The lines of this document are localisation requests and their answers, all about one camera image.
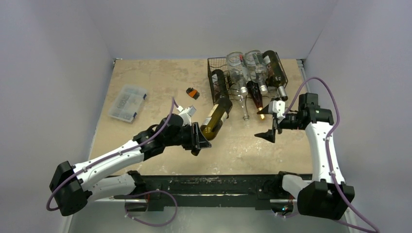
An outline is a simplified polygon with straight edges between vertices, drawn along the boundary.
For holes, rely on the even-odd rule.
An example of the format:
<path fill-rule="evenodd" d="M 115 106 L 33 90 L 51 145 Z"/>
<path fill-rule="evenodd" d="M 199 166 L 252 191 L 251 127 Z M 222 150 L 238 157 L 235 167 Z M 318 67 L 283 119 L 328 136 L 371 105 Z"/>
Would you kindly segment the dark green wine bottle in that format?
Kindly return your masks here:
<path fill-rule="evenodd" d="M 216 101 L 200 127 L 203 136 L 208 141 L 213 140 L 217 136 L 223 123 L 229 117 L 232 107 L 233 103 L 227 96 L 220 96 Z"/>

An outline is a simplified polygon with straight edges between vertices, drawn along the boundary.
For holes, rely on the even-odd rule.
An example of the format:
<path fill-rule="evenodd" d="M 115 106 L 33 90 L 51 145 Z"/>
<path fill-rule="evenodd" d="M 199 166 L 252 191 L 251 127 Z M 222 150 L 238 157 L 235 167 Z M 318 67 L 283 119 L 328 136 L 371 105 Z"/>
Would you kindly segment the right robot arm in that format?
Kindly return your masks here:
<path fill-rule="evenodd" d="M 309 140 L 312 156 L 312 179 L 307 183 L 294 173 L 280 172 L 281 179 L 274 182 L 273 192 L 283 198 L 291 194 L 297 199 L 293 208 L 305 216 L 339 220 L 355 196 L 354 187 L 348 186 L 336 158 L 332 128 L 332 111 L 321 108 L 318 95 L 299 95 L 296 113 L 286 113 L 285 102 L 273 99 L 259 115 L 272 115 L 272 128 L 255 136 L 275 142 L 275 135 L 282 130 L 304 130 Z"/>

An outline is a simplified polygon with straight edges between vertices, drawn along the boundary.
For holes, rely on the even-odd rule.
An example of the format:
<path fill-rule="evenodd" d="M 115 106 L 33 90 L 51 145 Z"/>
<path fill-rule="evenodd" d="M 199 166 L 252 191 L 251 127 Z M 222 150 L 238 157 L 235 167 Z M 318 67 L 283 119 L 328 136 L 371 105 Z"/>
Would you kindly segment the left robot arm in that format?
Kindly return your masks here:
<path fill-rule="evenodd" d="M 160 123 L 139 132 L 123 146 L 95 159 L 71 165 L 60 163 L 53 174 L 46 209 L 70 216 L 83 209 L 103 189 L 97 184 L 116 171 L 160 155 L 166 147 L 181 146 L 197 156 L 211 143 L 197 122 L 169 114 Z"/>

